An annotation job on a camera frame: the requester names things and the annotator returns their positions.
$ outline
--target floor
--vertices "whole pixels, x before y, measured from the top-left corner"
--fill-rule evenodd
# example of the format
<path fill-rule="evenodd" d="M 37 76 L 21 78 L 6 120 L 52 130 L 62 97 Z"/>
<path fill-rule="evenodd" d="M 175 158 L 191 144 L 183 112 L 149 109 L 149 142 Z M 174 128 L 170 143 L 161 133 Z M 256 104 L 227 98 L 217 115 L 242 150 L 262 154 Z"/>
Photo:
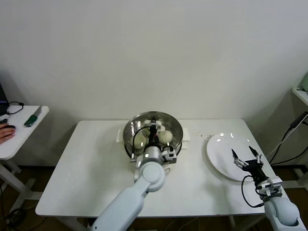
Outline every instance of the floor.
<path fill-rule="evenodd" d="M 16 175 L 23 183 L 29 178 L 36 178 L 37 181 L 33 186 L 34 191 L 43 191 L 47 182 L 52 174 L 52 168 L 23 168 L 21 174 Z M 283 180 L 295 180 L 296 175 L 290 169 L 279 169 L 275 170 L 276 174 L 280 176 Z M 308 194 L 304 189 L 288 189 L 286 190 L 290 200 L 294 202 L 301 213 L 301 218 L 305 225 L 308 227 Z M 4 212 L 8 212 L 13 205 L 15 199 L 18 196 L 18 193 L 8 186 L 4 193 Z M 19 231 L 26 231 L 31 229 L 32 227 L 40 224 L 44 218 L 37 216 L 34 211 L 34 206 L 37 202 L 35 201 L 25 201 L 23 204 L 24 208 L 32 207 L 32 210 L 27 212 L 25 220 L 18 227 Z M 235 217 L 235 222 L 240 222 L 245 219 L 246 216 L 237 216 Z M 80 222 L 83 224 L 87 224 L 87 219 L 80 218 Z M 215 231 L 229 231 L 231 230 L 230 222 L 228 217 L 206 217 L 206 218 L 141 218 L 136 219 L 131 225 L 131 231 L 134 230 L 158 230 L 165 231 L 165 228 L 168 224 L 170 224 L 167 228 L 167 231 L 177 231 L 184 226 L 181 231 L 197 231 L 198 226 L 200 226 L 199 231 L 213 230 Z M 36 231 L 69 231 L 70 229 L 63 225 L 61 222 L 56 220 L 55 218 L 47 218 Z M 250 231 L 261 231 L 261 230 L 272 230 L 271 225 L 267 219 L 263 219 L 256 226 L 250 229 Z M 7 231 L 7 227 L 5 227 L 5 222 L 3 219 L 0 220 L 0 231 Z"/>

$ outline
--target metal bowl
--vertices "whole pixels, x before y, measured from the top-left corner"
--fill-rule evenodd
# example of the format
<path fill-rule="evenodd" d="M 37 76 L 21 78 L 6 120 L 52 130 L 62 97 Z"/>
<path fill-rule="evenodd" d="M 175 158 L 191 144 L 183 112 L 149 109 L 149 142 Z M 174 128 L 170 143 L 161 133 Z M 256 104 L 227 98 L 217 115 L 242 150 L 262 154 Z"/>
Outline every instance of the metal bowl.
<path fill-rule="evenodd" d="M 152 120 L 152 118 L 155 118 L 155 120 L 160 121 L 162 123 L 162 126 L 165 127 L 166 130 L 170 131 L 173 135 L 173 140 L 169 144 L 172 146 L 176 153 L 179 154 L 181 146 L 182 146 L 182 139 L 183 139 L 183 129 L 181 124 L 178 122 L 176 118 L 174 118 L 171 115 L 168 115 L 163 112 L 144 112 L 141 113 L 135 117 L 133 117 L 124 127 L 123 130 L 123 140 L 126 152 L 129 156 L 131 156 L 132 153 L 132 139 L 136 132 L 147 126 L 145 124 L 146 120 Z M 136 156 L 139 156 L 143 154 L 144 148 L 134 149 L 134 153 Z"/>

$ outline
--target wire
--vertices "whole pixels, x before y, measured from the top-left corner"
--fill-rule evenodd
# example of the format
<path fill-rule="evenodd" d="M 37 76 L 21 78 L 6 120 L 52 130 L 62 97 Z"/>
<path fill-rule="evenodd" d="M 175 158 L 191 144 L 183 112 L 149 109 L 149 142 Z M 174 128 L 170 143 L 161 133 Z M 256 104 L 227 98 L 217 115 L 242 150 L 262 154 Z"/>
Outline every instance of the wire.
<path fill-rule="evenodd" d="M 38 228 L 41 224 L 43 224 L 45 222 L 45 220 L 47 218 L 44 218 L 43 221 L 38 224 L 37 226 L 33 227 L 33 228 L 30 228 L 28 230 L 19 230 L 17 228 L 15 228 L 15 226 L 18 226 L 21 224 L 21 222 L 23 222 L 23 220 L 25 219 L 26 217 L 26 213 L 33 210 L 36 205 L 33 205 L 33 206 L 30 206 L 30 207 L 27 207 L 27 208 L 17 208 L 17 209 L 14 209 L 12 212 L 10 212 L 9 214 L 5 214 L 4 213 L 4 198 L 3 198 L 3 190 L 2 190 L 2 187 L 0 186 L 0 190 L 1 190 L 1 211 L 2 211 L 2 218 L 1 219 L 4 219 L 4 220 L 7 220 L 9 219 L 10 220 L 10 223 L 6 224 L 1 231 L 3 231 L 5 228 L 12 228 L 13 230 L 15 231 L 32 231 L 36 228 Z M 15 212 L 17 211 L 20 211 L 21 213 L 19 215 L 16 215 Z"/>
<path fill-rule="evenodd" d="M 291 131 L 291 130 L 292 130 L 292 128 L 289 128 L 289 129 L 286 131 L 286 133 L 284 134 L 284 136 L 283 136 L 281 142 L 285 139 L 286 135 L 287 135 L 288 132 Z M 269 163 L 271 163 L 271 162 L 273 161 L 273 159 L 276 157 L 276 155 L 277 155 L 277 153 L 278 153 L 278 151 L 279 151 L 281 145 L 282 145 L 282 144 L 279 144 L 279 146 L 278 146 L 278 148 L 277 148 L 277 150 L 276 150 L 274 156 L 273 156 L 272 159 L 269 161 Z"/>
<path fill-rule="evenodd" d="M 24 103 L 21 103 L 21 102 L 17 102 L 17 101 L 12 101 L 12 102 L 9 102 L 9 104 L 11 104 L 11 103 L 17 103 L 19 106 L 21 106 L 21 109 L 19 109 L 19 110 L 17 110 L 16 112 L 13 112 L 13 113 L 11 113 L 11 112 L 6 112 L 8 115 L 14 115 L 14 114 L 16 114 L 17 112 L 20 112 L 21 110 L 23 110 L 23 108 L 24 108 Z"/>
<path fill-rule="evenodd" d="M 278 162 L 278 163 L 274 163 L 274 164 L 271 164 L 271 165 L 277 165 L 277 164 L 282 164 L 282 163 L 285 163 L 285 162 L 288 162 L 288 161 L 291 161 L 291 160 L 294 160 L 298 157 L 300 157 L 301 155 L 305 154 L 305 152 L 308 150 L 308 146 L 304 149 L 304 151 L 301 152 L 301 154 L 291 158 L 291 159 L 288 159 L 288 160 L 285 160 L 285 161 L 281 161 L 281 162 Z"/>
<path fill-rule="evenodd" d="M 246 200 L 245 195 L 244 195 L 243 185 L 244 185 L 244 181 L 245 181 L 245 179 L 246 179 L 247 177 L 252 177 L 252 176 L 250 176 L 250 175 L 245 176 L 245 177 L 243 178 L 242 184 L 241 184 L 242 196 L 243 196 L 245 202 L 246 202 L 250 207 L 252 207 L 252 208 L 258 208 L 258 207 L 263 206 L 264 203 L 260 203 L 260 204 L 258 204 L 258 205 L 251 205 L 251 204 L 249 204 L 249 202 Z"/>
<path fill-rule="evenodd" d="M 138 132 L 140 132 L 142 129 L 145 129 L 145 128 L 149 128 L 150 126 L 144 126 L 144 127 L 142 127 L 141 129 L 139 129 L 136 133 L 135 133 L 135 135 L 134 135 L 134 137 L 133 137 L 133 146 L 132 146 L 132 148 L 131 148 L 131 153 L 132 154 L 135 154 L 135 137 L 136 137 L 136 135 L 138 134 Z"/>
<path fill-rule="evenodd" d="M 300 124 L 308 117 L 308 114 L 298 123 L 298 125 L 269 153 L 268 158 L 270 155 L 281 145 L 283 142 L 285 142 L 288 137 L 300 126 Z"/>
<path fill-rule="evenodd" d="M 199 218 L 194 218 L 194 219 L 190 220 L 190 221 L 187 222 L 186 224 L 182 225 L 177 231 L 180 231 L 180 230 L 181 230 L 182 228 L 184 228 L 186 225 L 192 223 L 192 222 L 195 221 L 195 220 L 199 220 Z"/>
<path fill-rule="evenodd" d="M 175 220 L 173 220 L 172 222 L 170 222 L 166 227 L 165 227 L 165 231 L 167 231 L 167 229 L 170 227 L 170 225 L 172 225 L 174 222 L 176 222 L 178 220 L 178 218 L 177 219 L 175 219 Z"/>
<path fill-rule="evenodd" d="M 19 229 L 14 228 L 14 227 L 12 227 L 12 228 L 13 228 L 13 230 L 15 230 L 15 231 L 32 231 L 32 230 L 35 230 L 36 228 L 38 228 L 39 226 L 41 226 L 41 225 L 46 221 L 46 219 L 47 219 L 47 218 L 44 218 L 40 224 L 38 224 L 37 226 L 35 226 L 35 227 L 33 227 L 33 228 L 30 228 L 30 229 L 28 229 L 28 230 L 19 230 Z"/>

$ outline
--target person's hand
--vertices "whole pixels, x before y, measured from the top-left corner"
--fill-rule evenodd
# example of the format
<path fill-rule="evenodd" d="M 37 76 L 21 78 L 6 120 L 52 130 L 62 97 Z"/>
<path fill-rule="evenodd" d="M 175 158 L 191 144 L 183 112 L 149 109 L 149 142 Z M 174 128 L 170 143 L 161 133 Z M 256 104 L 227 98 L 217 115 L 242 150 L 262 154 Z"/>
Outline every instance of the person's hand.
<path fill-rule="evenodd" d="M 14 128 L 4 128 L 5 126 L 8 126 L 8 124 L 0 124 L 0 144 L 6 142 L 15 135 Z"/>

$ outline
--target white table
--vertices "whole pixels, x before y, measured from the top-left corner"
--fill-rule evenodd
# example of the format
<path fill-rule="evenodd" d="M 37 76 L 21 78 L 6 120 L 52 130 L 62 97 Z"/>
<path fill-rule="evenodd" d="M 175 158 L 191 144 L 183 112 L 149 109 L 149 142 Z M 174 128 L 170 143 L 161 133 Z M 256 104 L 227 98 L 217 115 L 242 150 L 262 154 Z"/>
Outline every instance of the white table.
<path fill-rule="evenodd" d="M 32 127 L 25 128 L 24 123 L 38 109 L 38 107 L 39 106 L 24 106 L 22 111 L 14 115 L 10 115 L 8 123 L 16 127 L 15 136 L 8 141 L 0 144 L 0 160 L 12 170 L 12 172 L 10 172 L 5 167 L 3 167 L 3 165 L 0 165 L 0 178 L 5 181 L 5 183 L 2 185 L 2 190 L 5 189 L 7 184 L 9 184 L 20 193 L 19 197 L 15 201 L 10 211 L 16 208 L 20 208 L 20 206 L 26 199 L 39 200 L 42 194 L 41 192 L 31 191 L 31 187 L 34 184 L 35 179 L 29 179 L 27 184 L 24 185 L 19 179 L 14 176 L 15 173 L 20 173 L 21 169 L 9 160 L 15 156 L 20 147 L 25 143 L 31 133 L 36 129 L 36 127 L 40 124 L 45 115 L 49 112 L 49 108 L 47 106 L 43 106 L 42 112 L 38 116 L 38 119 L 35 124 Z M 8 108 L 8 111 L 15 112 L 18 109 L 20 109 L 20 106 L 10 106 Z"/>
<path fill-rule="evenodd" d="M 145 198 L 140 218 L 198 217 L 263 214 L 264 208 L 250 208 L 242 198 L 241 182 L 230 180 L 210 164 L 204 152 L 208 136 L 233 132 L 256 141 L 241 119 L 180 120 L 191 141 L 181 150 L 163 188 Z M 36 213 L 54 217 L 94 218 L 126 187 L 133 185 L 134 167 L 123 144 L 116 143 L 126 121 L 81 121 L 68 142 Z M 262 154 L 258 144 L 257 151 Z M 264 172 L 275 176 L 268 161 Z M 261 202 L 253 182 L 244 188 L 251 204 Z M 74 230 L 84 230 L 73 220 L 62 220 Z"/>

